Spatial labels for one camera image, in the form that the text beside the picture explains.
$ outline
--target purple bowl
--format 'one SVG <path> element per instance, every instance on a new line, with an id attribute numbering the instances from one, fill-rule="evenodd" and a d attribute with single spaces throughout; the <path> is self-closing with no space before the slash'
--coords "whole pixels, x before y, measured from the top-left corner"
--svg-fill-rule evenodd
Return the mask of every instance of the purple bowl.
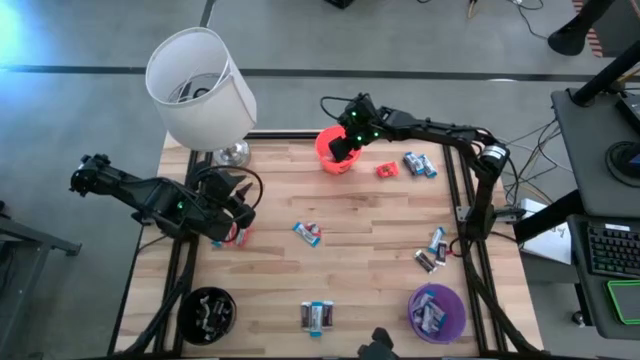
<path id="1" fill-rule="evenodd" d="M 427 290 L 432 291 L 436 295 L 433 298 L 433 302 L 438 305 L 446 314 L 447 321 L 442 326 L 442 329 L 436 334 L 427 335 L 420 327 L 413 323 L 411 316 L 411 305 L 422 296 Z M 407 307 L 407 314 L 409 324 L 413 331 L 422 340 L 428 341 L 432 344 L 450 344 L 462 335 L 464 327 L 467 324 L 467 314 L 464 310 L 464 304 L 458 294 L 444 285 L 439 284 L 426 284 L 418 288 L 411 298 L 409 298 L 409 305 Z"/>

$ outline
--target red cup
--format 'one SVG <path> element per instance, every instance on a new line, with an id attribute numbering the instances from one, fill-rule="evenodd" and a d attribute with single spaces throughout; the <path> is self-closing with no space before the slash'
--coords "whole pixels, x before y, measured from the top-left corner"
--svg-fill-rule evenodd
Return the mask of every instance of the red cup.
<path id="1" fill-rule="evenodd" d="M 333 154 L 331 154 L 331 150 L 329 150 L 329 143 L 337 137 L 345 137 L 344 128 L 340 125 L 322 130 L 316 138 L 316 154 L 320 159 L 320 163 L 326 172 L 334 175 L 339 175 L 349 170 L 351 165 L 358 160 L 362 152 L 362 150 L 351 150 L 345 160 L 336 162 Z"/>

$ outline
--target gray floor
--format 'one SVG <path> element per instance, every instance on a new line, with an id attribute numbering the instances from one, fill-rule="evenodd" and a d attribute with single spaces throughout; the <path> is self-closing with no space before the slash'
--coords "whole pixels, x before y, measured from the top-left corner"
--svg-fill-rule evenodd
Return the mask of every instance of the gray floor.
<path id="1" fill-rule="evenodd" d="M 145 66 L 166 37 L 198 25 L 204 3 L 0 2 L 0 20 L 12 21 L 7 28 L 13 34 L 12 41 L 0 42 L 0 64 Z M 503 0 L 480 1 L 470 21 L 466 6 L 465 0 L 426 5 L 356 0 L 339 11 L 320 0 L 219 0 L 211 27 L 241 68 L 593 74 L 609 61 L 593 57 L 588 48 L 573 58 L 552 52 L 529 35 L 517 9 Z M 574 14 L 569 0 L 548 1 L 542 11 L 527 13 L 542 34 Z M 333 121 L 320 111 L 321 96 L 367 91 L 378 105 L 482 125 L 506 139 L 549 122 L 549 94 L 579 85 L 301 77 L 247 81 L 258 101 L 260 129 L 326 127 Z M 155 173 L 164 130 L 144 77 L 0 71 L 0 104 L 0 199 L 16 220 L 84 244 L 77 258 L 51 256 L 18 332 L 16 353 L 43 352 L 56 360 L 103 355 L 140 228 L 126 206 L 104 197 L 82 199 L 67 191 L 68 181 L 85 153 L 106 153 L 115 166 L 139 176 Z M 535 138 L 520 143 L 533 147 Z M 561 138 L 546 150 L 569 164 Z M 526 150 L 513 148 L 517 165 L 526 157 Z M 540 160 L 536 170 L 546 166 Z M 552 198 L 575 188 L 564 170 L 533 182 Z M 521 195 L 529 196 L 526 191 Z M 640 345 L 573 327 L 567 320 L 577 309 L 573 287 L 534 283 L 538 268 L 525 264 L 547 350 L 637 357 Z"/>

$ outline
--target white lampshade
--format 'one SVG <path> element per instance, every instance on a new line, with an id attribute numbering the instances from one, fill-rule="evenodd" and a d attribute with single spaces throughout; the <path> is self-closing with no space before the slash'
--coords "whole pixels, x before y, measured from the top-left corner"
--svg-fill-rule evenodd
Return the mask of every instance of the white lampshade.
<path id="1" fill-rule="evenodd" d="M 256 124 L 253 93 L 222 39 L 207 28 L 163 42 L 149 59 L 146 84 L 166 129 L 187 148 L 231 146 Z"/>

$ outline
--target wooden table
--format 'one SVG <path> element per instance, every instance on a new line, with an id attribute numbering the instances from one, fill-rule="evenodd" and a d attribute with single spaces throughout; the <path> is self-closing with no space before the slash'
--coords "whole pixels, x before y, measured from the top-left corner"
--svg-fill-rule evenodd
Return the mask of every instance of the wooden table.
<path id="1" fill-rule="evenodd" d="M 265 192 L 250 239 L 244 248 L 218 249 L 202 237 L 193 281 L 193 289 L 216 286 L 229 291 L 238 305 L 237 321 L 215 344 L 185 344 L 183 356 L 354 357 L 361 344 L 371 341 L 376 327 L 389 331 L 400 357 L 477 355 L 462 261 L 449 256 L 446 267 L 428 275 L 413 259 L 437 226 L 448 231 L 445 239 L 456 236 L 440 145 L 380 141 L 366 147 L 352 169 L 340 176 L 321 169 L 312 140 L 254 140 L 251 146 L 249 167 L 262 177 Z M 412 178 L 401 165 L 406 151 L 427 154 L 438 176 Z M 168 138 L 158 175 L 183 181 L 188 158 L 189 150 Z M 402 167 L 398 177 L 382 180 L 374 174 L 375 165 L 394 160 Z M 457 179 L 464 189 L 462 176 Z M 500 206 L 502 185 L 496 188 L 494 202 Z M 256 194 L 257 186 L 248 203 Z M 315 221 L 322 228 L 317 248 L 291 230 L 297 221 Z M 513 235 L 510 226 L 494 230 Z M 158 235 L 157 229 L 145 229 L 141 244 Z M 516 244 L 491 236 L 487 247 L 501 306 L 528 341 L 542 348 Z M 116 350 L 129 346 L 156 312 L 170 249 L 167 240 L 137 257 Z M 426 343 L 409 326 L 407 301 L 427 282 L 450 287 L 467 307 L 467 326 L 454 344 Z M 319 339 L 300 329 L 300 303 L 314 300 L 335 302 L 334 328 Z M 484 307 L 483 319 L 495 348 Z M 172 319 L 168 339 L 174 332 Z"/>

